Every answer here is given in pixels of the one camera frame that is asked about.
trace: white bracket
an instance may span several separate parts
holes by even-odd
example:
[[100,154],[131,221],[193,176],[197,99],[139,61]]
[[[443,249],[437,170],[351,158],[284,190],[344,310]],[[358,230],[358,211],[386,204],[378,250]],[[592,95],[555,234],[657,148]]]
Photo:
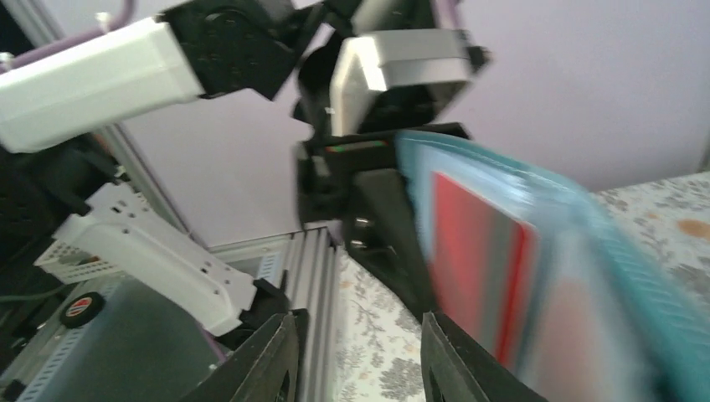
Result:
[[162,220],[125,183],[107,183],[54,233],[136,277],[198,320],[214,336],[236,328],[256,294],[251,276],[209,254]]

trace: table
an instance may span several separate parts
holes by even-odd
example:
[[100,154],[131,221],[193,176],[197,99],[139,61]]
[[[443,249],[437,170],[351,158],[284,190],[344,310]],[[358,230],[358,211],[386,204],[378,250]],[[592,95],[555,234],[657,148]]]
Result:
[[[710,315],[710,173],[597,193],[620,227]],[[419,324],[346,255],[337,334],[338,402],[424,401]]]

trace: gray wall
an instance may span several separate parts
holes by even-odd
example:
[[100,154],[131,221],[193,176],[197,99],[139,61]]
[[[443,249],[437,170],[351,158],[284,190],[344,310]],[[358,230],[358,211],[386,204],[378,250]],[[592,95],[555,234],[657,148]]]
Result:
[[[118,9],[44,2],[67,34]],[[144,17],[177,2],[140,3]],[[710,3],[465,0],[462,10],[496,60],[442,120],[592,189],[697,167],[710,129]],[[126,126],[188,225],[220,245],[296,228],[290,148],[309,134],[288,118],[295,98],[291,83],[276,103],[239,93]]]

